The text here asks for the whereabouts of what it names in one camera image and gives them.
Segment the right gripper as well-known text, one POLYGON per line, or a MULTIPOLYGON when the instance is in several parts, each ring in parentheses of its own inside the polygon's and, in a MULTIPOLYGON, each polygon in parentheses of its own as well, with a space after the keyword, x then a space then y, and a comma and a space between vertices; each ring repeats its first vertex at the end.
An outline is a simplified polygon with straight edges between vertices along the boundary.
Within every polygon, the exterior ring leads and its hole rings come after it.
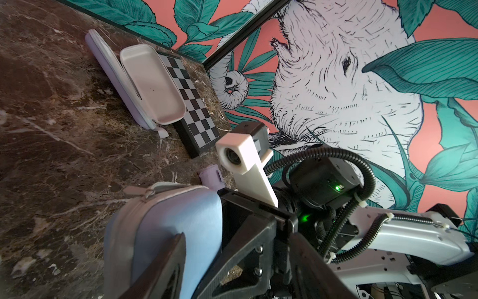
POLYGON ((289 165, 273 190, 279 206, 223 189, 223 250, 196 288, 194 299, 295 299, 289 239, 302 234, 316 250, 341 206, 360 183, 344 161, 321 158, 289 165), (221 285, 235 266, 239 278, 221 285))

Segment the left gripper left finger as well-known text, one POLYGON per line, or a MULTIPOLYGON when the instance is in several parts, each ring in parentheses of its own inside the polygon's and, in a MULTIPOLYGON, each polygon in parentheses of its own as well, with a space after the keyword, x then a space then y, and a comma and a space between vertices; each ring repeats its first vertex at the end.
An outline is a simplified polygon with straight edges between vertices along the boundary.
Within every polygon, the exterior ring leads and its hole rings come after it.
POLYGON ((185 234, 176 234, 120 299, 178 299, 185 258, 185 234))

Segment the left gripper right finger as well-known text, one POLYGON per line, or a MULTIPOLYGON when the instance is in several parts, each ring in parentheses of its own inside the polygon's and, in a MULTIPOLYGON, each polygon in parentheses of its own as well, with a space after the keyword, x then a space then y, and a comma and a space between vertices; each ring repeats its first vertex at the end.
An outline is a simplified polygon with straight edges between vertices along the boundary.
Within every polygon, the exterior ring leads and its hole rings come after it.
POLYGON ((356 298, 302 234, 290 237, 289 248, 296 299, 356 298))

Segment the blue zippered umbrella case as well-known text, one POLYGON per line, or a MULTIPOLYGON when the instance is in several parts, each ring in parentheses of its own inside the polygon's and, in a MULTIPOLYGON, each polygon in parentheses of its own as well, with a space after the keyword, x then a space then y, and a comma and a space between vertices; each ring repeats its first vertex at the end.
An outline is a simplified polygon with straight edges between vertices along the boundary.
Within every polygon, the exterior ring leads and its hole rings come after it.
POLYGON ((192 298, 222 245, 222 203, 205 186, 159 182, 139 188, 107 224, 104 294, 119 298, 177 234, 185 235, 180 298, 192 298))

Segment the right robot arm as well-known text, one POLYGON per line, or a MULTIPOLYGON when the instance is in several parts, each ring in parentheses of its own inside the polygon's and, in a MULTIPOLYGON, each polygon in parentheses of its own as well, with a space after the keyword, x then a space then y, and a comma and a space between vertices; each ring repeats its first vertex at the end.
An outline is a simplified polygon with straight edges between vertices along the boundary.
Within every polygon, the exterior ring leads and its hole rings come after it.
POLYGON ((255 194, 224 189, 223 251, 194 290, 196 299, 247 299, 289 292, 296 299, 353 299, 357 285, 422 284, 429 294, 478 296, 478 245, 434 211, 400 214, 362 208, 352 214, 358 237, 339 255, 322 258, 298 232, 296 216, 267 204, 262 162, 222 165, 235 180, 251 179, 255 194))

